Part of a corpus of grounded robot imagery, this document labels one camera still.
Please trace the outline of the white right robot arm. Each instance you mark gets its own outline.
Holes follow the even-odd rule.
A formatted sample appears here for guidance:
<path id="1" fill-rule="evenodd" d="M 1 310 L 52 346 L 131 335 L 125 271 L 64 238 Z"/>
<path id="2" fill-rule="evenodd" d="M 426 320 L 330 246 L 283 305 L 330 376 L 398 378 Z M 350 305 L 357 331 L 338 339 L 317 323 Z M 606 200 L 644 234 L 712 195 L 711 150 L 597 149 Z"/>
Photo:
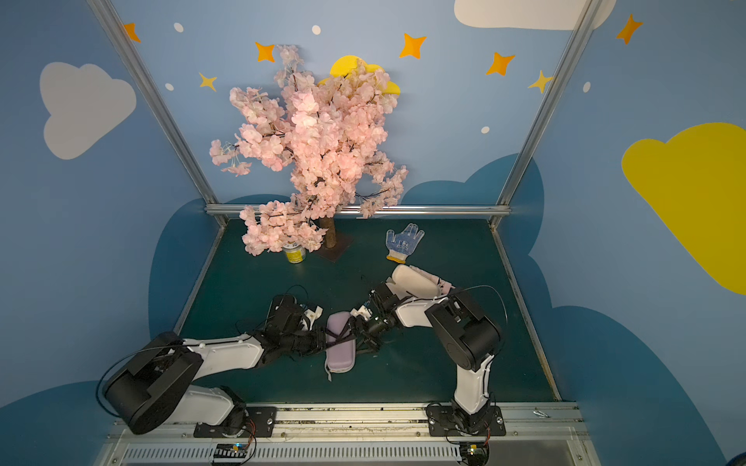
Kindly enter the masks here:
<path id="1" fill-rule="evenodd" d="M 350 333 L 359 345 L 378 351 L 380 335 L 393 328 L 423 327 L 437 336 L 456 364 L 457 385 L 449 406 L 425 407 L 432 437 L 503 435 L 501 411 L 492 401 L 489 380 L 503 346 L 503 332 L 468 289 L 444 292 L 437 285 L 410 287 L 382 283 L 366 305 L 353 311 Z"/>

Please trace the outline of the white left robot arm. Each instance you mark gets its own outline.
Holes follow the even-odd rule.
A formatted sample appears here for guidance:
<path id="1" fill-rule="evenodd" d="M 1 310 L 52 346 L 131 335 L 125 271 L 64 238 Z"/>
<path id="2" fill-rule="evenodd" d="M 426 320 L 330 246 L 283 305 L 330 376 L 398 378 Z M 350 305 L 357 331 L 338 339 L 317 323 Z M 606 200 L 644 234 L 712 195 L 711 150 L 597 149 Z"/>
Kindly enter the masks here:
<path id="1" fill-rule="evenodd" d="M 192 424 L 199 436 L 250 436 L 253 423 L 243 399 L 230 388 L 202 388 L 196 381 L 322 351 L 326 336 L 321 317 L 322 307 L 282 294 L 273 298 L 266 319 L 249 333 L 196 340 L 163 332 L 104 373 L 96 401 L 137 435 L 163 424 Z"/>

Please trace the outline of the open grey case beside pink umbrella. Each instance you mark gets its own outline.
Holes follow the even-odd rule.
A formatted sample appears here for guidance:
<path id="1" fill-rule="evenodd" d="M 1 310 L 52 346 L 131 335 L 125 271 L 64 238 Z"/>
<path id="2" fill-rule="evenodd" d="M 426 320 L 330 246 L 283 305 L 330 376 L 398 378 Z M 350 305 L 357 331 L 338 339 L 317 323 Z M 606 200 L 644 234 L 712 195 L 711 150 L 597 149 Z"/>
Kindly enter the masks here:
<path id="1" fill-rule="evenodd" d="M 431 299 L 447 295 L 454 286 L 415 266 L 399 264 L 387 279 L 387 286 L 399 298 L 414 296 Z"/>

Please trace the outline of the blue dotted work glove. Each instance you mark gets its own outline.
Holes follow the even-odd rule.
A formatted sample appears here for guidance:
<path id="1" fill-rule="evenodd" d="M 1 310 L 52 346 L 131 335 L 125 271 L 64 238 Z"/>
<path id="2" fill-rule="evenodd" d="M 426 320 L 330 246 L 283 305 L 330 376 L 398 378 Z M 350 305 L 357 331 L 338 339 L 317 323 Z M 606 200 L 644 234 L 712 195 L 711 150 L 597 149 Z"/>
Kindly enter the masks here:
<path id="1" fill-rule="evenodd" d="M 425 231 L 416 223 L 409 223 L 400 233 L 395 233 L 394 229 L 389 229 L 385 240 L 388 249 L 387 260 L 405 264 L 407 258 L 415 252 L 424 237 Z"/>

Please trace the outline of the pink cherry blossom tree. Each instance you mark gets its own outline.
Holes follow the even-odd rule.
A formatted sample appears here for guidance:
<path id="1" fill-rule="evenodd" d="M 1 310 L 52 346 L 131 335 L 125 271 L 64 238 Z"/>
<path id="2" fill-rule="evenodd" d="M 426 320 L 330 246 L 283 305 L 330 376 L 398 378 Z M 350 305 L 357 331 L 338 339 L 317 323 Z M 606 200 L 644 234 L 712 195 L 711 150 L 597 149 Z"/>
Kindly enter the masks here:
<path id="1" fill-rule="evenodd" d="M 239 217 L 246 232 L 244 249 L 252 256 L 298 246 L 320 250 L 332 231 L 334 216 L 359 205 L 364 217 L 398 204 L 408 170 L 381 151 L 388 139 L 388 115 L 398 95 L 389 74 L 360 58 L 322 81 L 305 70 L 295 46 L 277 48 L 282 68 L 275 77 L 277 98 L 255 87 L 229 93 L 244 123 L 231 142 L 215 140 L 214 165 L 236 177 L 252 164 L 291 171 L 295 188 L 287 201 L 269 201 Z"/>

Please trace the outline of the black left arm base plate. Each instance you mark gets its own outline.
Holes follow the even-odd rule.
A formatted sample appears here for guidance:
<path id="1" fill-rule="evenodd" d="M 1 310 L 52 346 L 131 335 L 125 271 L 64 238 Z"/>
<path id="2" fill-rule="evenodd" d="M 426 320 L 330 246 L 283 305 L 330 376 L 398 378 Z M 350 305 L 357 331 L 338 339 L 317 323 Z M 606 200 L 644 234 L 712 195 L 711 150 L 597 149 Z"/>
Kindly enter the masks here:
<path id="1" fill-rule="evenodd" d="M 193 436 L 209 439 L 270 438 L 277 413 L 278 410 L 270 406 L 234 407 L 220 424 L 198 423 Z"/>

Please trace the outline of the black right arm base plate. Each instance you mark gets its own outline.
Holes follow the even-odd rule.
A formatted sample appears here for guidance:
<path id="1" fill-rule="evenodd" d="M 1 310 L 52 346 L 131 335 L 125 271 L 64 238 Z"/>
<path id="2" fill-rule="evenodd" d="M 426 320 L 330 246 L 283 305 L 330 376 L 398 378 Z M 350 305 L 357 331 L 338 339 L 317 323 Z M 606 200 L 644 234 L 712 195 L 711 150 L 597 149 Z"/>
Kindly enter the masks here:
<path id="1" fill-rule="evenodd" d="M 502 437 L 506 435 L 502 411 L 487 403 L 476 414 L 470 415 L 461 407 L 431 403 L 425 406 L 427 427 L 431 437 Z"/>

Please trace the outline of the aluminium front rail base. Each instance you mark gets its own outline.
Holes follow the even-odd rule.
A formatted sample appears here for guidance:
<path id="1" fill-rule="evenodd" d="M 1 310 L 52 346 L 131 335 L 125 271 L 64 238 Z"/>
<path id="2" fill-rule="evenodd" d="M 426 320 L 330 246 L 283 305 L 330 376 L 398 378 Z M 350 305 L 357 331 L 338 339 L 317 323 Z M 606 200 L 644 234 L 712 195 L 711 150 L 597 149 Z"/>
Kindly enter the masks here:
<path id="1" fill-rule="evenodd" d="M 598 465 L 573 403 L 497 403 L 475 435 L 446 427 L 441 403 L 273 404 L 236 438 L 199 438 L 194 424 L 145 435 L 117 421 L 98 465 Z"/>

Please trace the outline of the aluminium frame post left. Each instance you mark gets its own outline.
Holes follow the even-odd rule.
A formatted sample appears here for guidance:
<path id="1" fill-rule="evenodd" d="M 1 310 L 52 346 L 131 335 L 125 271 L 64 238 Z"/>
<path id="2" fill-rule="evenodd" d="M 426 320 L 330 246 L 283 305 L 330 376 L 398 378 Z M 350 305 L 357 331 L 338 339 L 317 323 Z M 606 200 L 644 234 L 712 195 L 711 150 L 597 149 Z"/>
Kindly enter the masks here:
<path id="1" fill-rule="evenodd" d="M 135 46 L 135 42 L 129 38 L 114 4 L 111 1 L 104 0 L 89 0 L 87 4 L 89 4 L 93 15 L 95 15 L 114 46 L 124 67 L 141 91 L 153 116 L 159 123 L 166 139 L 186 169 L 188 176 L 190 176 L 203 201 L 206 205 L 217 204 L 217 195 L 209 185 L 188 142 L 168 110 L 155 80 Z"/>

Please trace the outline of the aluminium frame post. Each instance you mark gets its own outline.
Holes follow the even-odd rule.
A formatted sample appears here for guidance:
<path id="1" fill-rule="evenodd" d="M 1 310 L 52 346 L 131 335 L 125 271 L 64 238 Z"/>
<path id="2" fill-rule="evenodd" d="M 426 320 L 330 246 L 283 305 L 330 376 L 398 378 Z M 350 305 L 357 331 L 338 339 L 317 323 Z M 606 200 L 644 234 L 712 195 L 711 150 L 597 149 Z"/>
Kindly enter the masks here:
<path id="1" fill-rule="evenodd" d="M 87 4 L 89 4 L 93 15 L 95 15 L 114 46 L 124 67 L 141 91 L 153 116 L 159 123 L 166 139 L 186 169 L 188 176 L 190 176 L 203 201 L 206 205 L 217 204 L 217 195 L 209 185 L 188 142 L 168 110 L 155 80 L 135 46 L 135 42 L 129 38 L 114 4 L 111 1 L 104 0 L 89 0 Z"/>
<path id="2" fill-rule="evenodd" d="M 497 207 L 501 209 L 500 214 L 490 217 L 489 225 L 493 233 L 497 233 L 499 223 L 504 217 L 510 215 L 511 202 L 528 170 L 528 165 L 532 161 L 541 139 L 551 122 L 552 116 L 561 101 L 561 97 L 580 61 L 580 58 L 590 41 L 594 32 L 596 19 L 601 17 L 600 11 L 605 1 L 591 0 L 587 1 L 581 9 L 575 27 L 572 29 L 569 40 L 563 50 L 555 70 L 552 83 L 549 90 L 544 93 L 537 114 L 530 126 L 526 141 L 518 154 L 511 171 L 501 188 L 500 196 L 497 199 Z"/>

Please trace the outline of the aluminium frame post right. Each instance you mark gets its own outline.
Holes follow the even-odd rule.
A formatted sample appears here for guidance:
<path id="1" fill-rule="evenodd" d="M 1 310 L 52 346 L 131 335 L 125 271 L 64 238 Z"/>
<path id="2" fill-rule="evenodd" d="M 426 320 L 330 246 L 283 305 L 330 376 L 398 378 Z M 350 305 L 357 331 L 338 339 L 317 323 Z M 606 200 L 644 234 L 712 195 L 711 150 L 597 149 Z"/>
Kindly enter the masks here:
<path id="1" fill-rule="evenodd" d="M 499 223 L 504 217 L 510 215 L 511 202 L 528 170 L 528 165 L 532 161 L 541 139 L 551 122 L 552 116 L 561 101 L 561 97 L 580 61 L 580 58 L 590 41 L 594 32 L 596 19 L 601 17 L 600 11 L 605 1 L 591 0 L 587 1 L 581 9 L 575 27 L 572 29 L 569 40 L 563 50 L 555 70 L 552 83 L 549 90 L 544 93 L 537 114 L 530 126 L 526 141 L 518 154 L 511 171 L 501 188 L 500 196 L 497 199 L 497 207 L 501 209 L 500 214 L 490 217 L 489 225 L 493 233 L 497 233 Z"/>

